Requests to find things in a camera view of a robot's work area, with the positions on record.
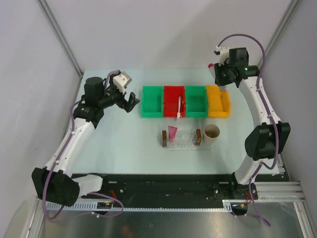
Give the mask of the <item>white toothpaste tube red cap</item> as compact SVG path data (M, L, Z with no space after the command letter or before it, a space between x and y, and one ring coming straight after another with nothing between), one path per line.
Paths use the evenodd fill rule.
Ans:
M208 69L209 69L209 71L210 71L212 77L215 79L216 76L215 76L214 64L213 64L213 63L210 63L210 64L208 65Z

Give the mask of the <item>white toothbrush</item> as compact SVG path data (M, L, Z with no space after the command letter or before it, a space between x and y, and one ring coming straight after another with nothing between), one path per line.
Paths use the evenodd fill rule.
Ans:
M178 97L178 106L177 106L177 114L176 114L176 118L180 119L182 116L182 97L179 96Z

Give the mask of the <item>pink toothpaste tube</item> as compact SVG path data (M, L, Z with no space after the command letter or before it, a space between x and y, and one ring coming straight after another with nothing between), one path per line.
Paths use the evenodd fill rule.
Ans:
M175 140L178 128L175 126L168 126L168 138L169 141L173 142Z

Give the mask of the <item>beige cup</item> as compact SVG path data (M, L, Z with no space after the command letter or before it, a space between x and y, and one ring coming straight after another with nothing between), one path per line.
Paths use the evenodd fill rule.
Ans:
M212 145L220 135L220 129L215 124L207 124L203 130L203 140L206 145Z

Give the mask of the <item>clear glass tray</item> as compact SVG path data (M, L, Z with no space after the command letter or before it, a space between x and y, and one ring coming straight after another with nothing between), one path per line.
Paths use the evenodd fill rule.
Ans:
M169 139L168 129L161 132L161 145L168 151L210 150L214 145L208 145L203 140L202 130L178 129L175 138Z

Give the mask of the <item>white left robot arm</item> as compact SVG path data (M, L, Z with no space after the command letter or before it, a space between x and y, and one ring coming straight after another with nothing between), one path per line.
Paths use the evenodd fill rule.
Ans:
M89 193L98 198L109 194L109 185L102 176L88 174L72 178L74 165L88 138L104 116L104 110L113 105L130 112L140 102L134 93L125 99L131 77L119 70L105 79L90 77L84 85L84 94L71 109L71 127L52 158L43 168L35 168L32 181L37 196L43 202L72 206L76 200Z

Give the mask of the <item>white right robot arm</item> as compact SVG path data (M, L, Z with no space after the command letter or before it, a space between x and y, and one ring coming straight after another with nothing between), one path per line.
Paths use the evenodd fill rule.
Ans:
M272 108L264 90L260 70L249 65L246 48L216 47L218 63L210 68L220 88L234 83L244 96L252 115L254 129L245 140L246 157L231 175L227 185L214 189L216 199L244 199L252 193L252 185L262 167L275 168L291 131Z

